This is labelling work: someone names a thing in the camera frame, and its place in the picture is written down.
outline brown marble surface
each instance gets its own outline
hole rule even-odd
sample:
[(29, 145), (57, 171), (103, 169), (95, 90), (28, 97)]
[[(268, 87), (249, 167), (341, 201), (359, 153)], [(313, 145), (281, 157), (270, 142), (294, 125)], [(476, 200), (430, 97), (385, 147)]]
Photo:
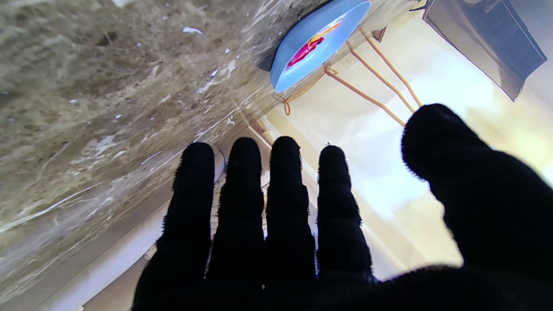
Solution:
[[(0, 1), (0, 305), (170, 180), (189, 143), (279, 104), (262, 69), (323, 2)], [(367, 31), (416, 3), (372, 2)]]

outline white wall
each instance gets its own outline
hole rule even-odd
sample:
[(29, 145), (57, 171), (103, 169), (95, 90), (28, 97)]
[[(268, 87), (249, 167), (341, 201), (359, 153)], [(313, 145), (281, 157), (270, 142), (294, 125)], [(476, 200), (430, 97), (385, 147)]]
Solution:
[[(516, 103), (422, 19), (407, 13), (387, 29), (384, 54), (406, 77), (423, 103), (452, 107), (496, 149), (515, 154), (553, 180), (553, 133), (548, 103), (531, 85)], [(417, 107), (406, 87), (367, 43), (356, 49), (371, 66)], [(352, 55), (333, 66), (339, 76), (386, 104), (402, 120), (411, 113)], [(428, 263), (459, 265), (462, 258), (441, 220), (443, 207), (426, 183), (414, 178), (401, 161), (403, 128), (385, 112), (330, 77), (291, 104), (292, 114), (278, 106), (267, 120), (301, 146), (304, 161), (316, 168), (326, 143), (342, 147), (348, 157), (354, 195), (371, 230), (371, 248), (392, 254), (400, 272)], [(375, 263), (377, 276), (390, 273)]]

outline blue bowl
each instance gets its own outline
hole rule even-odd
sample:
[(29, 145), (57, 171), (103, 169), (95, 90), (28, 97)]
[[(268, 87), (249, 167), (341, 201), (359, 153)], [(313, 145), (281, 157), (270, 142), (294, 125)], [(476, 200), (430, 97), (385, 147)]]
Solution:
[[(287, 90), (326, 62), (349, 38), (370, 7), (371, 3), (366, 0), (334, 0), (294, 26), (280, 43), (271, 67), (270, 77), (275, 91)], [(325, 39), (313, 51), (286, 68), (292, 57), (313, 36), (341, 16), (340, 25), (324, 35)]]

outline red food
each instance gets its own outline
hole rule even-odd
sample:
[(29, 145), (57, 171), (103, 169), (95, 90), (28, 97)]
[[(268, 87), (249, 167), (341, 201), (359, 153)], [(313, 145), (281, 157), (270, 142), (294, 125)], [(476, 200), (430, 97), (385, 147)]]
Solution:
[(311, 53), (318, 44), (323, 42), (325, 38), (319, 38), (318, 40), (315, 40), (313, 42), (308, 42), (304, 46), (301, 47), (301, 49), (292, 57), (290, 62), (288, 63), (288, 67), (292, 67), (295, 63), (305, 58), (309, 53)]

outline finger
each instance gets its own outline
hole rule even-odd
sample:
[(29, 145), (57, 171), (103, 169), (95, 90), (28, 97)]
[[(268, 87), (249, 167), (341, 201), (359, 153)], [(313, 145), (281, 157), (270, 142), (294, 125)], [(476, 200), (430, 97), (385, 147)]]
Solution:
[(307, 223), (309, 198), (301, 181), (300, 147), (290, 137), (272, 147), (267, 191), (266, 282), (291, 286), (315, 280), (315, 240)]
[(413, 115), (401, 145), (407, 166), (443, 203), (444, 221), (465, 265), (550, 283), (553, 190), (531, 168), (491, 149), (439, 104)]
[(228, 159), (227, 179), (221, 189), (219, 226), (207, 272), (212, 281), (233, 287), (261, 289), (263, 258), (263, 193), (261, 156), (256, 142), (236, 140)]
[(194, 143), (182, 153), (173, 198), (157, 252), (142, 272), (135, 304), (204, 278), (211, 246), (211, 205), (215, 164), (208, 144)]
[(351, 193), (346, 157), (336, 146), (327, 146), (319, 158), (318, 205), (320, 278), (372, 279), (371, 253)]

